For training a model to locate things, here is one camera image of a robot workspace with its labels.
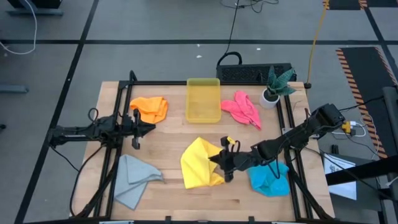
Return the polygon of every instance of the wooden tabletop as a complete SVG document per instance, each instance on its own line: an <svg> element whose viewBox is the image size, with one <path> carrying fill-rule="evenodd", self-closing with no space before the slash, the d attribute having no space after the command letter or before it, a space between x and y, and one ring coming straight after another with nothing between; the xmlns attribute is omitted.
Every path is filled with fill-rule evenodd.
<svg viewBox="0 0 398 224"><path fill-rule="evenodd" d="M305 119L304 108L309 108L308 101L303 83L295 82L290 85L297 90L290 96L290 100L295 124L298 125ZM100 117L112 114L117 87L118 82L102 83L97 104ZM180 158L184 150L199 136L216 146L220 146L221 137L231 136L241 141L242 151L250 151L250 146L259 141L280 136L276 108L265 110L259 105L259 95L263 89L263 86L221 86L221 100L233 100L236 90L245 91L249 95L262 120L262 130L259 131L254 126L237 123L225 112L221 121L215 124L188 123L185 119L186 86L133 86L131 99L138 96L163 96L169 102L169 110L166 119L140 139L140 150L133 149L131 138L126 138L122 154L132 155L158 168L164 175L165 183L149 182L135 211L114 202L112 219L164 220L165 216L170 215L172 220L247 221L248 216L254 216L256 221L293 221L291 196L266 197L253 191L246 172L236 171L232 182L213 187L187 190L183 184ZM281 100L285 125L289 126L285 103ZM98 142L89 142L85 159L99 145ZM318 150L315 140L310 140L308 147ZM81 173L73 199L75 213L82 210L98 188L104 153L105 149L101 150ZM284 160L283 153L279 155L279 160ZM302 160L309 191L325 211L334 216L320 156L303 150ZM298 188L297 190L301 214L305 217L302 194ZM107 199L106 192L101 214L104 214Z"/></svg>

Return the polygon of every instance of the white pot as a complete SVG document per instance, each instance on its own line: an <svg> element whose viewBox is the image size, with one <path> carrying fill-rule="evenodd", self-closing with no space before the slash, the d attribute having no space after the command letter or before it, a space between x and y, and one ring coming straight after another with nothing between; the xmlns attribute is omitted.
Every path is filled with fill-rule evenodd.
<svg viewBox="0 0 398 224"><path fill-rule="evenodd" d="M276 106L276 103L278 103L278 101L280 100L280 96L278 96L278 99L276 99L276 100L273 101L273 102L268 101L268 100L264 97L264 92L265 92L266 90L267 90L267 89L263 90L262 93L261 93L260 100L259 100L260 105L261 105L263 108L265 108L265 109L274 108L274 107Z"/></svg>

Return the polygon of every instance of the towel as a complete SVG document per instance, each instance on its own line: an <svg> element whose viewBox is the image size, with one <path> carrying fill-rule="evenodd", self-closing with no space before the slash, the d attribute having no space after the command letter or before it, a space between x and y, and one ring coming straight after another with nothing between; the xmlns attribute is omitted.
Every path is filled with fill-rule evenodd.
<svg viewBox="0 0 398 224"><path fill-rule="evenodd" d="M277 175L276 163L276 161L273 161L269 165ZM289 183L286 179L286 174L287 171L289 171L289 168L281 162L278 162L278 166L280 172L279 179L276 179L269 166L248 168L247 172L253 190L268 197L289 195Z"/></svg>
<svg viewBox="0 0 398 224"><path fill-rule="evenodd" d="M233 100L221 102L221 109L231 113L231 116L239 123L252 124L261 129L259 112L250 101L249 96L243 91L235 92Z"/></svg>
<svg viewBox="0 0 398 224"><path fill-rule="evenodd" d="M141 120L150 124L163 121L168 107L167 100L161 96L152 98L138 97L130 102L130 108L132 110L137 108L141 114Z"/></svg>
<svg viewBox="0 0 398 224"><path fill-rule="evenodd" d="M218 155L220 151L221 148L202 138L197 138L188 146L181 157L181 170L186 189L224 183L224 178L214 173L217 164L209 160L209 157Z"/></svg>
<svg viewBox="0 0 398 224"><path fill-rule="evenodd" d="M114 199L134 210L152 180L163 180L158 169L135 157L123 155L119 159Z"/></svg>

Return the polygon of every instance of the concrete floor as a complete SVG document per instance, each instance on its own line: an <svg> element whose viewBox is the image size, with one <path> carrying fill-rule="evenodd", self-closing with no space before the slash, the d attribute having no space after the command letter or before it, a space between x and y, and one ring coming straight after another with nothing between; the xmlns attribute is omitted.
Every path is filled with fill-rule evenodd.
<svg viewBox="0 0 398 224"><path fill-rule="evenodd" d="M39 17L39 40L79 40L93 0L64 0L63 17ZM0 39L31 39L31 17L10 17L7 1L0 2ZM371 12L386 40L398 40L398 9L372 8ZM322 2L281 0L279 5L265 4L263 12L240 9L233 39L312 40L322 12ZM88 40L200 40L228 39L233 9L214 0L100 0L88 33ZM364 11L328 11L320 40L377 40ZM45 133L50 124L65 77L77 45L39 44L29 55L10 55L0 50L0 83L27 85L26 95L0 94L0 123L7 129L0 134L0 217L12 223ZM329 102L338 108L355 104L335 50L347 45L318 45L312 67L313 88L308 99L311 108ZM31 45L11 45L24 51ZM186 80L190 77L214 77L217 60L225 44L86 44L81 53L72 84L58 124L88 124L87 111L95 106L101 82L128 78L134 70L139 80ZM311 45L231 45L243 56L244 63L291 63L299 81L305 81ZM398 60L398 45L390 45ZM234 64L227 59L225 64ZM345 113L359 120L358 110ZM368 137L356 139L372 147ZM340 153L369 159L371 153L350 141L337 141L327 135L319 140L327 151L331 144ZM67 144L57 148L70 160L81 164L85 144ZM59 156L49 152L30 204L25 222L54 220L68 216L68 201L76 172ZM334 203L338 218L347 221L377 223L376 212L347 208Z"/></svg>

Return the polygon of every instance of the yellow cable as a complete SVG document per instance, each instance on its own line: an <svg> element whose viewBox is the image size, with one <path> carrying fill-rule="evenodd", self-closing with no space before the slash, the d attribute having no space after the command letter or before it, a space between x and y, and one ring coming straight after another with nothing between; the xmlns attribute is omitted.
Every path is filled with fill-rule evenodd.
<svg viewBox="0 0 398 224"><path fill-rule="evenodd" d="M310 83L313 51L315 49L315 45L316 45L317 40L318 40L319 31L321 30L321 27L322 27L322 24L323 24L323 19L325 18L325 15L326 15L326 8L328 7L328 5L329 5L329 0L326 0L325 5L323 7L321 19L319 20L318 29L317 29L317 32L315 33L315 38L314 38L314 40L312 42L312 48L311 48L311 53L310 53L310 61L308 63L307 83Z"/></svg>

